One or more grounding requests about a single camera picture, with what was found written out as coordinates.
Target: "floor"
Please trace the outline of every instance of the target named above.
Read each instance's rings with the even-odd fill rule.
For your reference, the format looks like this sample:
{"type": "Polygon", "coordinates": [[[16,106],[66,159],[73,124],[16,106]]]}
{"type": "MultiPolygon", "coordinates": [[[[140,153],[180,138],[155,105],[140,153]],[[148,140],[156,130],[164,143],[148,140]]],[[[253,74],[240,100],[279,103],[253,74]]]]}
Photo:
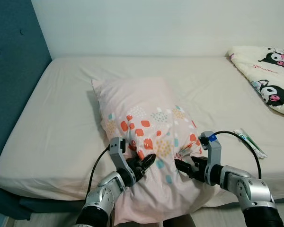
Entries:
{"type": "MultiPolygon", "coordinates": [[[[284,222],[284,203],[277,204],[279,214],[284,222]]],[[[16,220],[14,227],[71,227],[77,218],[77,213],[47,213],[33,214],[30,221],[16,220]]],[[[120,225],[120,227],[139,227],[135,223],[120,225]]],[[[164,226],[186,227],[245,227],[244,217],[239,207],[236,208],[202,208],[195,213],[179,217],[165,223],[164,226]]]]}

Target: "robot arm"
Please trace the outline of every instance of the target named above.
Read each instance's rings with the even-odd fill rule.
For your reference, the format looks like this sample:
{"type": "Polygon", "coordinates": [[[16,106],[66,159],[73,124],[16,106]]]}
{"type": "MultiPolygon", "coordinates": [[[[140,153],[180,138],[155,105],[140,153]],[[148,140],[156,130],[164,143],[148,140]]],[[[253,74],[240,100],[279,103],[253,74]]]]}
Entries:
{"type": "Polygon", "coordinates": [[[176,167],[190,178],[208,185],[218,184],[239,200],[248,227],[283,227],[275,201],[267,184],[250,173],[231,166],[221,166],[221,145],[212,131],[201,133],[199,140],[208,158],[191,157],[195,166],[176,159],[176,167]]]}
{"type": "Polygon", "coordinates": [[[156,155],[151,154],[140,160],[125,160],[125,140],[115,137],[110,141],[109,155],[116,166],[100,181],[97,188],[88,193],[86,203],[76,221],[75,227],[106,227],[115,202],[126,190],[139,181],[154,162],[156,155]]]}

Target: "white wall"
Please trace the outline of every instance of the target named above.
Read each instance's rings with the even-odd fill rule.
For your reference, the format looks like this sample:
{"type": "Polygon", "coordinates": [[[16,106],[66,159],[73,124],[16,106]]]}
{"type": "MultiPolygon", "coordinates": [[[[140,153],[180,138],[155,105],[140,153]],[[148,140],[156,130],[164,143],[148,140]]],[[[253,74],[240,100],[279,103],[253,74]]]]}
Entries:
{"type": "Polygon", "coordinates": [[[284,48],[284,0],[32,0],[52,58],[284,48]]]}

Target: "bed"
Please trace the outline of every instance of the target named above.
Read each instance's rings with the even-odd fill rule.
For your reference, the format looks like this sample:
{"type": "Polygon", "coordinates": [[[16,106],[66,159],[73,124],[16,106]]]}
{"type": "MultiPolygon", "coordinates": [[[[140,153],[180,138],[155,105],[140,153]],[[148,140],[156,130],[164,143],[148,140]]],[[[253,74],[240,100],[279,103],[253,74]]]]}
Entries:
{"type": "MultiPolygon", "coordinates": [[[[276,199],[284,198],[284,115],[256,98],[227,58],[51,61],[30,0],[0,1],[0,213],[30,219],[32,212],[81,209],[91,167],[108,143],[91,78],[165,77],[186,100],[200,132],[243,127],[250,134],[268,155],[260,161],[263,178],[276,199]]],[[[253,157],[238,140],[219,141],[222,164],[257,175],[253,157]]],[[[113,169],[104,157],[95,182],[113,169]]],[[[218,191],[205,206],[233,201],[218,191]]]]}
{"type": "MultiPolygon", "coordinates": [[[[55,59],[3,149],[0,188],[31,198],[84,199],[93,163],[108,144],[91,79],[158,75],[184,100],[200,132],[244,128],[268,155],[260,161],[263,179],[275,199],[284,198],[284,115],[255,98],[253,87],[228,58],[55,59]]],[[[236,138],[219,136],[219,141],[223,165],[257,176],[252,154],[236,138]]],[[[106,155],[93,185],[113,170],[106,155]]],[[[205,206],[230,202],[236,202],[236,197],[219,190],[205,206]]]]}

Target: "blue tag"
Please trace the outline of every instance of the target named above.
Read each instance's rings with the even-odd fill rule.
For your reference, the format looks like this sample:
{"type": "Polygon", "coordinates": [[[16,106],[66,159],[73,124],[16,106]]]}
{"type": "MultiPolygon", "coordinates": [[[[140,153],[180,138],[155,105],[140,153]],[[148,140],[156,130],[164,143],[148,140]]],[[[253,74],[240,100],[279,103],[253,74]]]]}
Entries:
{"type": "Polygon", "coordinates": [[[217,139],[217,137],[216,137],[215,134],[213,134],[210,137],[208,137],[208,139],[209,139],[210,142],[214,142],[217,139]]]}

